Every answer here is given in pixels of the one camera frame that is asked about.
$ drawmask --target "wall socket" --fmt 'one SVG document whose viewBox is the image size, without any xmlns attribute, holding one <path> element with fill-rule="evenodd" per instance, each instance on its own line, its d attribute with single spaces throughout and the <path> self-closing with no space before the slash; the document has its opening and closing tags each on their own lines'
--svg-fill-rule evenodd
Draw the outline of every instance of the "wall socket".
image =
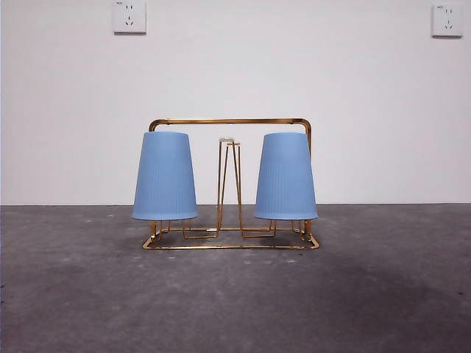
<svg viewBox="0 0 471 353">
<path fill-rule="evenodd" d="M 113 3 L 113 31 L 115 34 L 143 34 L 147 31 L 146 3 L 141 0 Z"/>
<path fill-rule="evenodd" d="M 463 5 L 437 4 L 432 6 L 432 36 L 461 37 L 463 35 Z"/>
</svg>

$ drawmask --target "white wall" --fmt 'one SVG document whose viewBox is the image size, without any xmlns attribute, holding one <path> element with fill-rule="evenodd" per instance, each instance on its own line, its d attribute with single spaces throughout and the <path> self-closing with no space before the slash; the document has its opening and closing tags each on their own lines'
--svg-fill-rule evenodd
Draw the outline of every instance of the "white wall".
<svg viewBox="0 0 471 353">
<path fill-rule="evenodd" d="M 465 36 L 437 40 L 425 0 L 147 0 L 145 36 L 113 35 L 111 0 L 3 0 L 2 202 L 132 204 L 142 133 L 165 117 L 307 118 L 319 203 L 471 202 L 462 2 Z M 199 203 L 221 135 L 243 143 L 254 202 L 274 129 L 179 130 Z"/>
</svg>

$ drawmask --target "blue cup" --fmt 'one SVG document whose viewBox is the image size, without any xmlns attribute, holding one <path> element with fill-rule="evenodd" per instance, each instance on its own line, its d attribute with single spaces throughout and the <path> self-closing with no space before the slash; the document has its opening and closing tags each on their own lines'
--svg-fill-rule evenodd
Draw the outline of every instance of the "blue cup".
<svg viewBox="0 0 471 353">
<path fill-rule="evenodd" d="M 317 218 L 306 134 L 276 132 L 265 135 L 255 217 L 285 220 Z"/>
<path fill-rule="evenodd" d="M 132 217 L 166 221 L 197 216 L 188 135 L 146 132 Z"/>
</svg>

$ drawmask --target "gold metal rack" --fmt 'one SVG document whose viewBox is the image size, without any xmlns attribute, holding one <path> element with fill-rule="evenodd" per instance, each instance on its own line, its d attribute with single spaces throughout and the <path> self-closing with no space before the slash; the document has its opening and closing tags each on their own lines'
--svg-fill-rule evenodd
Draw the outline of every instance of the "gold metal rack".
<svg viewBox="0 0 471 353">
<path fill-rule="evenodd" d="M 159 125 L 182 125 L 182 124 L 301 124 L 305 128 L 305 133 L 308 136 L 309 152 L 311 152 L 311 124 L 309 121 L 302 118 L 242 118 L 242 119 L 157 119 L 149 126 L 149 131 L 155 131 Z M 225 148 L 224 155 L 224 169 L 222 170 L 222 151 Z M 227 160 L 229 150 L 232 150 L 234 173 L 235 173 L 235 186 L 237 190 L 237 206 L 238 206 L 238 227 L 223 227 L 222 214 L 224 207 L 224 189 L 226 185 L 227 175 Z M 291 221 L 290 228 L 277 227 L 276 220 L 270 220 L 267 227 L 244 227 L 244 219 L 242 217 L 242 196 L 241 196 L 241 144 L 236 143 L 232 138 L 222 138 L 219 140 L 219 172 L 218 172 L 218 199 L 217 199 L 217 222 L 216 227 L 192 227 L 191 219 L 182 220 L 182 226 L 172 228 L 171 222 L 167 221 L 167 227 L 163 227 L 162 221 L 151 221 L 151 235 L 143 244 L 143 249 L 148 250 L 182 250 L 182 249 L 317 249 L 320 247 L 319 242 L 312 235 L 311 220 L 297 221 L 297 228 L 295 221 Z M 203 245 L 203 246 L 160 246 L 159 241 L 162 239 L 163 234 L 178 231 L 182 232 L 183 237 L 187 239 L 214 239 L 219 236 L 220 231 L 240 231 L 242 238 L 273 238 L 276 236 L 277 231 L 292 231 L 298 234 L 300 240 L 307 242 L 310 245 L 294 246 L 294 245 Z M 189 235 L 188 232 L 205 232 L 206 235 Z M 271 232 L 267 235 L 253 234 L 256 232 Z"/>
</svg>

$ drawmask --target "floor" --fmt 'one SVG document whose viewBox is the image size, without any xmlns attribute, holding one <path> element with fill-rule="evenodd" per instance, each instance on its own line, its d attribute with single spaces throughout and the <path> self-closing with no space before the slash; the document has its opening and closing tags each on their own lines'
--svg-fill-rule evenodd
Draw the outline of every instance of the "floor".
<svg viewBox="0 0 471 353">
<path fill-rule="evenodd" d="M 315 250 L 144 251 L 130 213 L 2 207 L 3 352 L 471 352 L 471 204 L 321 205 Z"/>
</svg>

